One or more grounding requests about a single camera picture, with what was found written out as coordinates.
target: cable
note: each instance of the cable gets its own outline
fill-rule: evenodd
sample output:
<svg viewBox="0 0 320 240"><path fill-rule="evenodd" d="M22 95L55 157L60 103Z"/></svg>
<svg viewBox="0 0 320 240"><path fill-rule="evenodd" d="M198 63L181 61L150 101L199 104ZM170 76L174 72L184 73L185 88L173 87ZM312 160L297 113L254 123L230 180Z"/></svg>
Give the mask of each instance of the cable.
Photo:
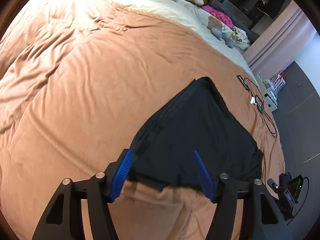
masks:
<svg viewBox="0 0 320 240"><path fill-rule="evenodd" d="M298 212L293 216L293 218L289 221L289 223L287 225L289 225L292 222L292 220L294 220L294 218L298 215L298 213L300 212L301 208L303 207L304 203L307 200L308 193L309 193L309 178L308 177L304 177L303 180L305 180L305 179L307 179L307 181L308 181L308 189L307 189L306 197L304 198L304 201L303 201L301 207L299 208Z"/></svg>
<svg viewBox="0 0 320 240"><path fill-rule="evenodd" d="M255 82L253 82L252 80L250 80L249 78L244 78L243 80L245 81L246 79L249 80L252 84L254 84L254 85L256 86L256 88L257 88L257 90L259 91L261 97L264 98L264 96L261 94L260 89L259 89L259 87L257 86L257 84L256 84Z"/></svg>
<svg viewBox="0 0 320 240"><path fill-rule="evenodd" d="M243 78L241 75L237 75L237 78L238 78L238 80L242 83L242 85L244 86L245 90L247 90L247 91L251 94L251 96L252 96L253 98L255 98L255 101L257 101L257 100L256 100L257 98L260 100L261 106L259 106L258 103L257 103L257 104L256 104L257 109L258 109L259 113L262 115L262 118L263 118L263 120L264 120L264 122L265 122L265 124L266 124L266 126L267 126L267 128L268 128L268 130L269 130L269 132L272 134L272 136L273 136L274 138L277 138L278 132L277 132L277 129L276 129L276 125L274 124L274 122L273 122L273 120L271 119L271 117L266 113L266 111L264 111L264 100L263 100L263 99L264 99L264 96L261 94L259 87L257 86L257 84L256 84L255 82L253 82L252 80L250 80L250 79L247 78L247 77L246 77L246 78ZM248 86L248 84L246 83L245 80L248 80L248 81L250 81L252 84L255 85L255 87L257 88L257 90L259 91L259 93L260 93L260 95L261 95L261 97L262 97L262 100L259 98L259 96L258 96L257 94L256 94L255 96L253 95L251 89L249 88L249 86ZM270 127L268 126L268 124L267 124L267 122L266 122L266 119L265 119L265 117L264 117L263 115L265 115L266 118L268 119L268 121L272 124L273 128L275 129L274 132L271 131L271 129L270 129Z"/></svg>
<svg viewBox="0 0 320 240"><path fill-rule="evenodd" d="M267 119L269 120L269 122L271 122L273 128L275 129L274 132L271 132L269 126L267 125L266 119L264 119L264 117L263 117L263 120L264 120L264 122L265 122L265 124L266 124L266 126L267 126L267 128L268 128L268 130L269 130L269 132L272 134L272 136L273 136L274 138L277 138L278 132L277 132L277 128L276 128L274 122L272 121L271 117L266 113L266 111L263 110L262 116L263 116L263 114L267 117Z"/></svg>

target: floor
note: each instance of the floor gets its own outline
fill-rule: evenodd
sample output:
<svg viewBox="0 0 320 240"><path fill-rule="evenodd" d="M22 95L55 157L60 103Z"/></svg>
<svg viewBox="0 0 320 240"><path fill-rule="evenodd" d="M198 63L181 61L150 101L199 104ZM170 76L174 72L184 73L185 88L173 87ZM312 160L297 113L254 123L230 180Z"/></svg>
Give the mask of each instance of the floor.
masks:
<svg viewBox="0 0 320 240"><path fill-rule="evenodd" d="M298 216L289 225L293 240L302 240L320 214L320 97L293 62L286 70L286 85L278 95L278 109L273 112L284 153L286 172L292 177L308 176L308 198ZM307 191L302 187L298 208Z"/></svg>

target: pink curtain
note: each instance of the pink curtain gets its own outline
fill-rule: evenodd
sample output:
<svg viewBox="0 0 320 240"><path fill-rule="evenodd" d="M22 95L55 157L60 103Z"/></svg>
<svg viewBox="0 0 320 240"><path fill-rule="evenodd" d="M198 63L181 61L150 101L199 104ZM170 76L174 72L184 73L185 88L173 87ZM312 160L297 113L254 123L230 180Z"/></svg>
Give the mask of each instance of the pink curtain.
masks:
<svg viewBox="0 0 320 240"><path fill-rule="evenodd" d="M307 16L292 1L243 56L255 75L271 78L288 67L315 34Z"/></svg>

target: orange duvet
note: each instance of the orange duvet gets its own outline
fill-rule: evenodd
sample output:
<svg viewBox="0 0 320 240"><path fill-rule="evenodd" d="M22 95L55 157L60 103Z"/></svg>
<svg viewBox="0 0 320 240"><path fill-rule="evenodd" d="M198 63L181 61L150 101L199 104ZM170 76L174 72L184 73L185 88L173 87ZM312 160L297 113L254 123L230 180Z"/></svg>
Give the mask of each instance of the orange duvet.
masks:
<svg viewBox="0 0 320 240"><path fill-rule="evenodd" d="M110 0L26 6L0 43L0 201L9 225L31 240L64 178L103 171L153 113L202 76L263 151L263 181L277 182L279 137L250 105L238 74L250 78L191 29L155 14ZM129 181L109 206L120 240L204 239L215 211L190 188L158 192ZM233 239L241 211L238 201Z"/></svg>

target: black cloth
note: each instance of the black cloth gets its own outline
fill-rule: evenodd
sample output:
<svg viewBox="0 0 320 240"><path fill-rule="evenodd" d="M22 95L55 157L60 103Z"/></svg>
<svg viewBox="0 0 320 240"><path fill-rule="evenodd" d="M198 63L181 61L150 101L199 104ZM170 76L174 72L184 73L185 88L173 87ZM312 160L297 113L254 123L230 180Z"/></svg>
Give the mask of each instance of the black cloth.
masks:
<svg viewBox="0 0 320 240"><path fill-rule="evenodd" d="M128 178L158 190L167 185L201 190L194 150L212 179L221 172L244 181L261 177L262 152L208 77L193 80L152 115L130 150Z"/></svg>
<svg viewBox="0 0 320 240"><path fill-rule="evenodd" d="M284 2L285 0L269 0L261 10L267 13L271 19L274 19L280 12Z"/></svg>

